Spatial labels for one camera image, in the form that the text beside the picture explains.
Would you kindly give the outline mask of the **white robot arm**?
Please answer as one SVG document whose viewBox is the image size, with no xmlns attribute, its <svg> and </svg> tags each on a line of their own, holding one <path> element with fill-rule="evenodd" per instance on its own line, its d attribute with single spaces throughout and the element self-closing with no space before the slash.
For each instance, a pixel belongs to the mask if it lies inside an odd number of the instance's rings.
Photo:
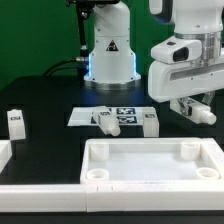
<svg viewBox="0 0 224 224">
<path fill-rule="evenodd" d="M 160 23 L 174 34 L 151 49 L 148 94 L 157 102 L 224 88 L 224 0 L 149 0 Z M 140 79 L 129 45 L 129 10 L 123 3 L 95 7 L 95 46 L 85 81 L 103 89 Z"/>
</svg>

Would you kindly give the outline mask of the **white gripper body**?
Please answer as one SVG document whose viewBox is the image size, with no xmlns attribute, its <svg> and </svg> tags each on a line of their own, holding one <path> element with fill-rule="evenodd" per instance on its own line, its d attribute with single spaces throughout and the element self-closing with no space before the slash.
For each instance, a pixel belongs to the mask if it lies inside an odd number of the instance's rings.
<svg viewBox="0 0 224 224">
<path fill-rule="evenodd" d="M 148 94 L 157 102 L 170 101 L 224 88 L 224 54 L 210 66 L 193 68 L 190 62 L 154 61 L 148 74 Z"/>
</svg>

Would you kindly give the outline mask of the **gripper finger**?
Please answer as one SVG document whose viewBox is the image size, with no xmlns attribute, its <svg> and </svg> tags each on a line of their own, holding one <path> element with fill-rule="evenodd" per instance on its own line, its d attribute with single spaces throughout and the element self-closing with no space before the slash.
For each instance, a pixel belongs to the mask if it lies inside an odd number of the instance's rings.
<svg viewBox="0 0 224 224">
<path fill-rule="evenodd" d="M 215 97 L 215 92 L 214 91 L 210 91 L 204 94 L 204 97 L 202 99 L 202 102 L 206 105 L 210 105 L 212 100 Z"/>
<path fill-rule="evenodd" d="M 182 115 L 187 115 L 187 109 L 186 109 L 186 105 L 185 105 L 185 101 L 180 98 L 180 99 L 177 99 L 177 102 L 180 106 L 180 112 Z"/>
</svg>

